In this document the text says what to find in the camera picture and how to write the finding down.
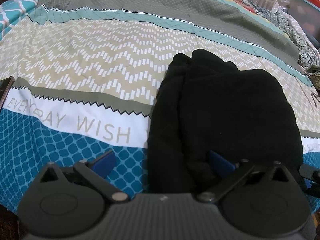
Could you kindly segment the teal rimmed storage bin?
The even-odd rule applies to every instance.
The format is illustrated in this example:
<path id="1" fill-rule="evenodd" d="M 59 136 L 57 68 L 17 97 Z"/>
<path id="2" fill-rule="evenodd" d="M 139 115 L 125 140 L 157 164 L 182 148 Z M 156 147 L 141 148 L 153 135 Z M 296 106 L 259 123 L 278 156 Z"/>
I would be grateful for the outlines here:
<path id="1" fill-rule="evenodd" d="M 319 0 L 291 0 L 288 14 L 298 22 L 315 48 L 319 49 Z"/>

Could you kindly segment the black white patterned cloth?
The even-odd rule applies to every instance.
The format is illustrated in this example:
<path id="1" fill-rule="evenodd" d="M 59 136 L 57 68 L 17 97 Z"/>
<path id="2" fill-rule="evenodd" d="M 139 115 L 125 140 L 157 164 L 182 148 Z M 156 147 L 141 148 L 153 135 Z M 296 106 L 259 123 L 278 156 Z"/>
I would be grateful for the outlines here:
<path id="1" fill-rule="evenodd" d="M 289 14 L 276 10 L 272 12 L 265 9 L 250 0 L 243 0 L 245 5 L 252 7 L 255 12 L 273 23 L 281 31 L 283 31 L 299 50 L 298 63 L 306 70 L 312 66 L 319 66 L 319 52 L 306 34 L 297 23 L 297 21 Z"/>

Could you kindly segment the patterned teal grey bedsheet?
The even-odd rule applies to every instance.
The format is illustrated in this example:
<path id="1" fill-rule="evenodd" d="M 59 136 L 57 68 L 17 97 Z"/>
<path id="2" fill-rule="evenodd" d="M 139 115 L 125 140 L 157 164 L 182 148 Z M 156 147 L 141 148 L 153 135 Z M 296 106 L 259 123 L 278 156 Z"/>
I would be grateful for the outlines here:
<path id="1" fill-rule="evenodd" d="M 267 19 L 230 0 L 39 0 L 1 40 L 1 205 L 12 212 L 50 161 L 107 151 L 129 196 L 148 189 L 148 136 L 173 57 L 204 49 L 262 69 L 293 108 L 303 163 L 319 167 L 319 102 L 299 50 Z"/>

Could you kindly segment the teal zigzag pillow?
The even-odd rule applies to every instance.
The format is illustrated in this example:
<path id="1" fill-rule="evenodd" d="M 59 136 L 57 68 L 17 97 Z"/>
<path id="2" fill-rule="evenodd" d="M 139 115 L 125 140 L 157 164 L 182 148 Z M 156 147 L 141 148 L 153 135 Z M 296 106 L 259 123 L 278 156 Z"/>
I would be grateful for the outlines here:
<path id="1" fill-rule="evenodd" d="M 1 40 L 22 18 L 33 12 L 39 0 L 8 0 L 1 4 Z"/>

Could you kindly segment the black pants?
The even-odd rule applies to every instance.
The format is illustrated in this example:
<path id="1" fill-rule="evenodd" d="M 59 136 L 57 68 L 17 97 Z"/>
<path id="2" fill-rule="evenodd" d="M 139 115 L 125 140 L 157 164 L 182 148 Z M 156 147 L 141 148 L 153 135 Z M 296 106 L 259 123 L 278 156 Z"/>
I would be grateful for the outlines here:
<path id="1" fill-rule="evenodd" d="M 204 49 L 176 54 L 158 90 L 148 136 L 148 191 L 193 193 L 221 180 L 213 154 L 282 162 L 301 188 L 303 146 L 277 79 L 239 70 Z"/>

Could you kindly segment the olive crumpled garment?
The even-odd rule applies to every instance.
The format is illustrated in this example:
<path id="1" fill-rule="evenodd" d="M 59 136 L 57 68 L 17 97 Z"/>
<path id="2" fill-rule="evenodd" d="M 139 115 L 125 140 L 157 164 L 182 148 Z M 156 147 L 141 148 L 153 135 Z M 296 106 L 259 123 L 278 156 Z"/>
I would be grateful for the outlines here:
<path id="1" fill-rule="evenodd" d="M 320 66 L 312 65 L 308 70 L 307 74 L 310 77 L 310 80 L 313 86 L 320 91 Z"/>

